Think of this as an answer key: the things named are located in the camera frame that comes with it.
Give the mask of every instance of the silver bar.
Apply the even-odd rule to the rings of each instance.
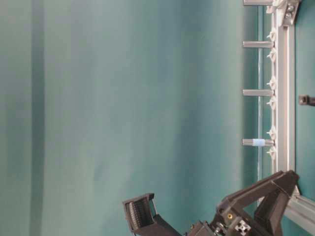
[[[265,147],[265,146],[273,146],[275,142],[269,139],[243,139],[243,146],[254,146],[254,147]]]
[[[269,89],[244,89],[244,96],[273,96],[275,92]]]
[[[244,48],[273,48],[275,46],[274,42],[270,41],[244,41]]]
[[[244,6],[270,6],[273,0],[244,0]]]

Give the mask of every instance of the black plastic part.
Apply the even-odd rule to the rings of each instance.
[[[230,235],[239,235],[231,227],[235,220],[242,219],[251,227],[249,236],[282,236],[281,219],[287,203],[293,194],[299,176],[293,172],[280,171],[258,183],[231,194],[223,199],[217,208],[216,216],[210,223],[214,231],[218,223],[230,229]],[[264,197],[254,213],[254,219],[249,216],[244,207]]]
[[[185,236],[282,236],[281,219],[299,176],[280,171],[223,199],[213,221],[198,221]],[[153,214],[153,193],[123,202],[131,232],[141,236],[180,236],[160,215]],[[254,219],[244,208],[263,198]]]
[[[299,96],[299,104],[300,105],[315,106],[315,97],[310,97],[308,95],[300,95]]]
[[[180,236],[173,227],[156,212],[151,212],[153,193],[123,202],[130,231],[141,236]]]

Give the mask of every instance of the teal backdrop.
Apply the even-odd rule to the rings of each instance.
[[[256,181],[257,7],[4,0],[0,29],[0,235],[130,235],[146,192],[183,233]]]

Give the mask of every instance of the metal peg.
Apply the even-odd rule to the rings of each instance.
[[[274,42],[270,41],[244,41],[244,48],[273,48],[275,46]]]
[[[275,142],[268,139],[243,139],[243,146],[265,147],[273,146]]]
[[[308,95],[300,95],[299,96],[299,104],[300,105],[315,106],[315,97],[310,97]]]
[[[275,92],[269,89],[244,89],[244,96],[273,96]]]
[[[244,6],[270,6],[273,0],[244,0]]]

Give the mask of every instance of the black clamp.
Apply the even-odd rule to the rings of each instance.
[[[315,106],[315,97],[310,97],[308,95],[300,95],[299,96],[299,104],[300,105]]]

